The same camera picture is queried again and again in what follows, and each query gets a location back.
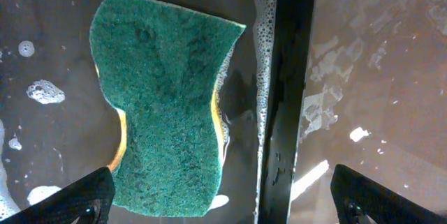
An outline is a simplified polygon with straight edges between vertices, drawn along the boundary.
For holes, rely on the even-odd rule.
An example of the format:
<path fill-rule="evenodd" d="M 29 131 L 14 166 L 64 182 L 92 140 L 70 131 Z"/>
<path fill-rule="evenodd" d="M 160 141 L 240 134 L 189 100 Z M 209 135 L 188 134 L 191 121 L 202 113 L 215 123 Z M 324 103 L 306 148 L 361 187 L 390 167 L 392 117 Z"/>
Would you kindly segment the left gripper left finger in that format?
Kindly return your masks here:
<path fill-rule="evenodd" d="M 106 224 L 114 196 L 112 173 L 102 167 L 1 224 Z"/>

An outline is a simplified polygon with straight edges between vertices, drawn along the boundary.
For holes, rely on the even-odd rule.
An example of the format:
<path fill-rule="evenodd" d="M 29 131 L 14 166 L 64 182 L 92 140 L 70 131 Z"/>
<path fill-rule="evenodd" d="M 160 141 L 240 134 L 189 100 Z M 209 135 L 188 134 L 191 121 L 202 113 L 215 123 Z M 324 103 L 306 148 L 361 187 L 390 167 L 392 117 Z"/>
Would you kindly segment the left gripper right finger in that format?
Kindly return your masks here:
<path fill-rule="evenodd" d="M 445 217 L 342 164 L 335 166 L 330 190 L 341 224 L 446 222 Z"/>

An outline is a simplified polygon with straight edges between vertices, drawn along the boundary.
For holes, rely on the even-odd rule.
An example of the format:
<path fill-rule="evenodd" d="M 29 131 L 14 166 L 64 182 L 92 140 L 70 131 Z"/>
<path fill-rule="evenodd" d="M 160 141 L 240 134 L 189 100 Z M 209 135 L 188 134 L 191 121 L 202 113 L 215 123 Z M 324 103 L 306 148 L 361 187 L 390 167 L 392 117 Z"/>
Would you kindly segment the green and yellow sponge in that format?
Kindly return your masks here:
<path fill-rule="evenodd" d="M 122 136 L 114 204 L 153 217 L 204 216 L 229 130 L 219 92 L 243 24 L 157 0 L 103 0 L 89 32 Z"/>

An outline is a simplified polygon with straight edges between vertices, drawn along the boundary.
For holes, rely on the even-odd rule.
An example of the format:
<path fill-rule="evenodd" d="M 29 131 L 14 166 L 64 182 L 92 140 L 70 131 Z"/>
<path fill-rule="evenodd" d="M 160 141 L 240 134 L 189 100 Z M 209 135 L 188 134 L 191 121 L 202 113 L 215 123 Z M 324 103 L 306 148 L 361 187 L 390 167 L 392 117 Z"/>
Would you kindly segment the small black tray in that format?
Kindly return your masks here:
<path fill-rule="evenodd" d="M 64 187 L 111 160 L 117 113 L 101 94 L 89 26 L 102 0 L 1 0 L 1 120 L 6 185 L 19 209 L 38 186 Z M 256 206 L 254 0 L 163 0 L 246 25 L 221 90 L 231 142 L 220 193 L 229 202 L 201 223 L 251 223 Z"/>

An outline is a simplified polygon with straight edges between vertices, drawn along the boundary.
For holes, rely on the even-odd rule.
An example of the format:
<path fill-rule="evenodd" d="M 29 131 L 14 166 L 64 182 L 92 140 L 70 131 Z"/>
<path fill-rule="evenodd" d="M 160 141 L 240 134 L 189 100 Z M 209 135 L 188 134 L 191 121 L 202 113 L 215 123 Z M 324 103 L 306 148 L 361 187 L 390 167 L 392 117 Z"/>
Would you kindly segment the brown plastic serving tray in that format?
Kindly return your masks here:
<path fill-rule="evenodd" d="M 316 0 L 290 223 L 336 223 L 338 164 L 446 215 L 446 0 Z"/>

